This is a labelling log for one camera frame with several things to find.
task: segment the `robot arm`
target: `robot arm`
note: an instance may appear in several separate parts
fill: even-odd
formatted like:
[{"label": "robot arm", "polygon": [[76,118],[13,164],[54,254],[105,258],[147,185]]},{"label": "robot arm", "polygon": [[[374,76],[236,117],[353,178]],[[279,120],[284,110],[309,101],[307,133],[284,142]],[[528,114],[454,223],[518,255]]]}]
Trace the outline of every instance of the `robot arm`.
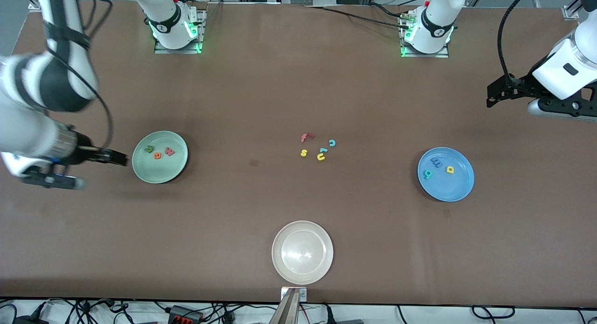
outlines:
[{"label": "robot arm", "polygon": [[525,77],[503,76],[490,84],[487,107],[505,99],[536,97],[528,106],[533,115],[597,122],[597,109],[582,95],[583,89],[594,95],[597,88],[597,0],[580,1],[589,17]]},{"label": "robot arm", "polygon": [[454,30],[454,21],[464,7],[466,0],[430,0],[429,4],[419,6],[409,12],[416,21],[411,26],[410,35],[405,42],[424,53],[439,52],[450,40]]},{"label": "robot arm", "polygon": [[[128,160],[119,152],[94,147],[85,135],[47,116],[47,111],[85,109],[96,98],[98,85],[77,0],[37,1],[47,50],[0,58],[0,152],[10,173],[23,182],[81,188],[83,180],[54,173],[54,166],[85,161],[124,166]],[[196,37],[188,31],[196,18],[194,7],[173,0],[136,1],[164,47],[182,48]]]}]

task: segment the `table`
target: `table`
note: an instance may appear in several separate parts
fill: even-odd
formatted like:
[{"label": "table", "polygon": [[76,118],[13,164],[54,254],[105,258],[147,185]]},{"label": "table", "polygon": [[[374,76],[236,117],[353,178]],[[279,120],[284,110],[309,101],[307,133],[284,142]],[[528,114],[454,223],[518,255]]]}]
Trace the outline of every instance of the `table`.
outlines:
[{"label": "table", "polygon": [[[271,242],[310,220],[335,252],[311,302],[597,306],[597,125],[531,117],[525,100],[486,108],[503,9],[464,9],[450,58],[422,59],[400,57],[396,29],[341,14],[220,7],[202,54],[154,55],[140,8],[115,2],[91,52],[111,148],[130,155],[148,133],[176,131],[188,165],[151,185],[130,166],[86,163],[71,171],[89,181],[81,192],[2,167],[3,296],[278,301],[288,283]],[[556,9],[516,9],[510,71],[526,74],[575,26]],[[42,34],[31,14],[17,52],[43,50]],[[52,116],[104,138],[97,102]],[[318,162],[328,139],[337,146]],[[435,201],[416,179],[437,146],[475,169],[463,201]]]}]

